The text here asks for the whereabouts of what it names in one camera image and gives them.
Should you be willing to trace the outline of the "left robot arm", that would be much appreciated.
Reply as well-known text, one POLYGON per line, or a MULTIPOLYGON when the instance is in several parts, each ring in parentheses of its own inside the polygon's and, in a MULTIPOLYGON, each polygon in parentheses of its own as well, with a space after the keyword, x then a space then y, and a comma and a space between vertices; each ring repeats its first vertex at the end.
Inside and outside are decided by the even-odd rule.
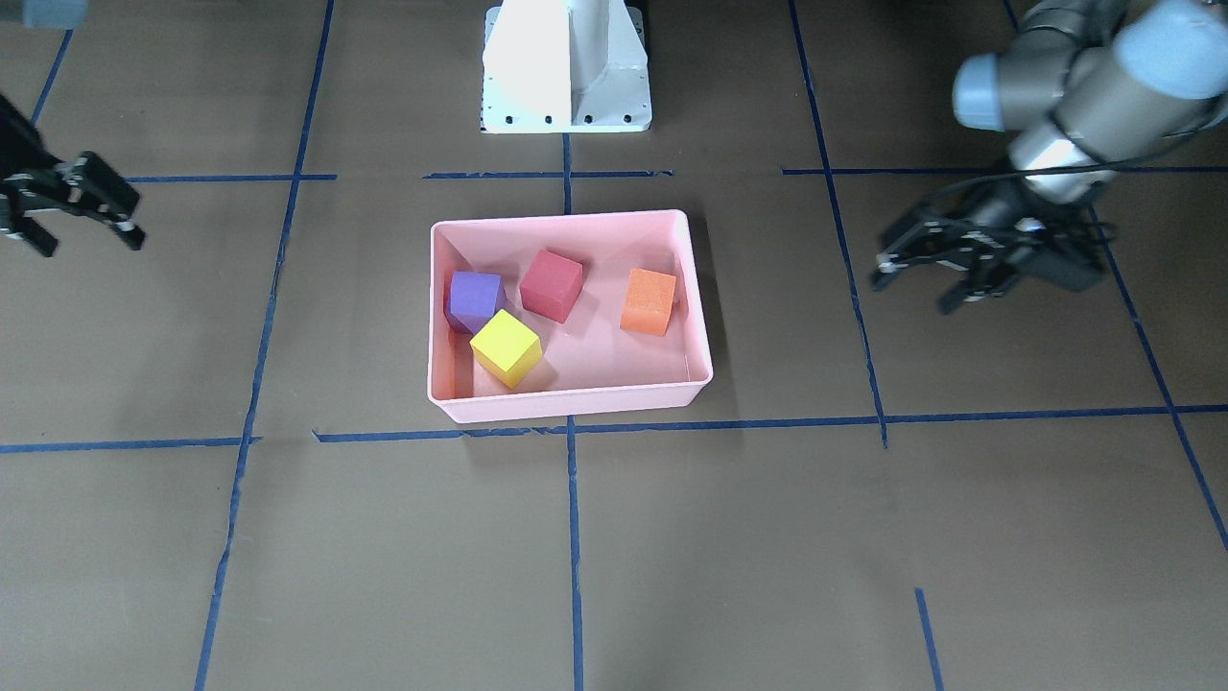
POLYGON ((1226 4, 1043 1, 1005 52, 957 70, 952 106, 970 130, 1012 133, 986 176, 921 198, 880 237, 871 276, 942 264, 960 279, 943 314, 1000 298, 1020 279, 1083 292, 1102 280, 1092 205, 1119 171, 1226 119, 1226 4))

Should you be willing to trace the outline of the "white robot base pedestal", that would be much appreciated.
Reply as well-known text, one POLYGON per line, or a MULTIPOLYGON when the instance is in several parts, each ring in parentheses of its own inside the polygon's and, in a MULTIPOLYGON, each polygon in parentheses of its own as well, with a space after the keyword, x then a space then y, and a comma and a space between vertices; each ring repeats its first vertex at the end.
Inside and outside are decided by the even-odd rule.
POLYGON ((503 1, 488 9, 480 131, 641 133, 652 122, 640 6, 503 1))

